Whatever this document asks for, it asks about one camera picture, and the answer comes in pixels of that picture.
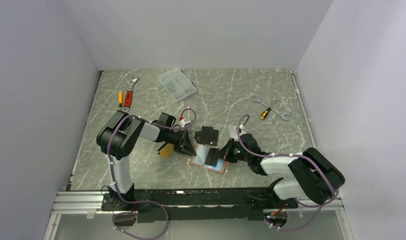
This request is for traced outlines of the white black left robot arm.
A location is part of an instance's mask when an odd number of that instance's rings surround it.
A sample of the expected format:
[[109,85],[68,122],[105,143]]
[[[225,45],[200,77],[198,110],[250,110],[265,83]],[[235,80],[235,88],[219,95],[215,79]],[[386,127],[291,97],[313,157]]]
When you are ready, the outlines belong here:
[[120,209],[130,209],[135,201],[129,155],[139,138],[171,144],[173,150],[180,154],[196,155],[188,133],[195,120],[183,116],[179,124],[175,124],[175,120],[174,116],[164,112],[157,120],[148,121],[118,110],[101,128],[96,143],[107,158],[112,179],[110,189],[116,193],[114,202]]

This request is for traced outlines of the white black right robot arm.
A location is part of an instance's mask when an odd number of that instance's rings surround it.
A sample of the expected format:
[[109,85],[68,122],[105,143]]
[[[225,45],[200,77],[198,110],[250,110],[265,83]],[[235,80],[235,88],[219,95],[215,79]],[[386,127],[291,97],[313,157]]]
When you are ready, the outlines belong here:
[[309,198],[323,205],[345,183],[344,175],[317,149],[309,147],[291,154],[264,152],[249,133],[231,138],[215,156],[229,163],[246,162],[257,175],[289,176],[279,177],[269,186],[266,200],[273,208],[295,198]]

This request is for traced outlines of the silver VIP card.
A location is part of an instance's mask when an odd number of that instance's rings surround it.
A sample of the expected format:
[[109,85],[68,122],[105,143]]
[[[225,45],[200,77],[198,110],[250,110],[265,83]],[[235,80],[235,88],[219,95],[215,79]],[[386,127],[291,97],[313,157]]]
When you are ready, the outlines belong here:
[[236,126],[229,125],[229,126],[228,126],[228,130],[229,130],[230,138],[236,140],[236,139],[238,138]]

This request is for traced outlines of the black VIP card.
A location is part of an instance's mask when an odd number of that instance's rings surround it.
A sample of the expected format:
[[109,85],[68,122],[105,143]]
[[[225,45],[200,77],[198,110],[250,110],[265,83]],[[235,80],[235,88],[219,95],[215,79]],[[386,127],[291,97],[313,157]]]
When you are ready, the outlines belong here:
[[218,152],[219,152],[218,148],[211,147],[208,151],[204,164],[215,167],[218,163],[218,157],[217,157]]

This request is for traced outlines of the tan leather card holder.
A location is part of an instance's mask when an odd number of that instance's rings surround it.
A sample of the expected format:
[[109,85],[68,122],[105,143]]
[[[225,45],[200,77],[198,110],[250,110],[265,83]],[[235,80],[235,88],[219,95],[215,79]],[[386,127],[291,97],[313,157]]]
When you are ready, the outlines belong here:
[[228,162],[217,156],[218,148],[209,147],[202,144],[196,144],[195,156],[188,160],[189,165],[201,167],[203,169],[223,174],[228,165]]

